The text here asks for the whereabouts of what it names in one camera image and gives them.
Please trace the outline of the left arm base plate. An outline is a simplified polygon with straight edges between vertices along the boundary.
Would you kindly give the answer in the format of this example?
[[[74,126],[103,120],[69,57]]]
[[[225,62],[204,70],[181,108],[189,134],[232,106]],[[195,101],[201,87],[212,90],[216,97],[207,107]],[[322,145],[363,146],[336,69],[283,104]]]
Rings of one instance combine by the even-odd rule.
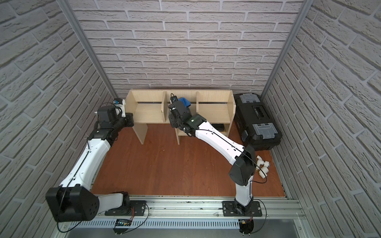
[[[105,212],[105,216],[138,216],[143,217],[146,212],[145,200],[132,200],[119,208],[111,209]]]

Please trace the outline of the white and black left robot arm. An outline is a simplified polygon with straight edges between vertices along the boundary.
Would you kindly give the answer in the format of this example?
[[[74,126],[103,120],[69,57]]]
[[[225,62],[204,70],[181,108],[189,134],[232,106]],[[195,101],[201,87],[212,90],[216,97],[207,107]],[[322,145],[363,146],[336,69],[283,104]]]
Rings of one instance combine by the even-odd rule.
[[[133,114],[125,111],[118,98],[97,110],[98,120],[86,140],[86,146],[68,176],[45,197],[56,222],[91,221],[97,214],[123,206],[125,194],[95,195],[91,183],[119,132],[133,127]]]

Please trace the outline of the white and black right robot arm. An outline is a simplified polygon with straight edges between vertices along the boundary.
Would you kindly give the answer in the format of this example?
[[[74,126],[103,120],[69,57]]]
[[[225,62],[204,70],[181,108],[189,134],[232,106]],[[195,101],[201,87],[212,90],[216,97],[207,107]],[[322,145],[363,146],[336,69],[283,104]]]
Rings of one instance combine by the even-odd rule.
[[[229,177],[236,184],[235,213],[247,216],[253,202],[251,183],[256,170],[255,150],[230,140],[201,115],[192,115],[183,99],[172,96],[170,101],[171,127],[206,142],[232,165]]]

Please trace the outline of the blue and grey microfibre cloth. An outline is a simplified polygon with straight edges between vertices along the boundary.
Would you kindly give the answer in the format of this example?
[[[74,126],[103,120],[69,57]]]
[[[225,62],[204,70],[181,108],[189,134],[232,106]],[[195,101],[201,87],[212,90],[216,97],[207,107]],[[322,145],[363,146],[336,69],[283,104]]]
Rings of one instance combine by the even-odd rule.
[[[179,98],[179,101],[181,101],[186,108],[188,108],[191,105],[191,102],[184,97]]]

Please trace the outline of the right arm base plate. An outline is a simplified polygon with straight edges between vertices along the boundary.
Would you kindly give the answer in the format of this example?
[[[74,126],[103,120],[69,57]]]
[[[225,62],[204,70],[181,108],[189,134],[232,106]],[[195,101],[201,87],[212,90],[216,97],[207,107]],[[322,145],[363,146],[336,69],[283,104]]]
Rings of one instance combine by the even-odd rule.
[[[250,201],[243,206],[236,200],[222,201],[222,211],[224,217],[261,217],[262,209],[258,201]]]

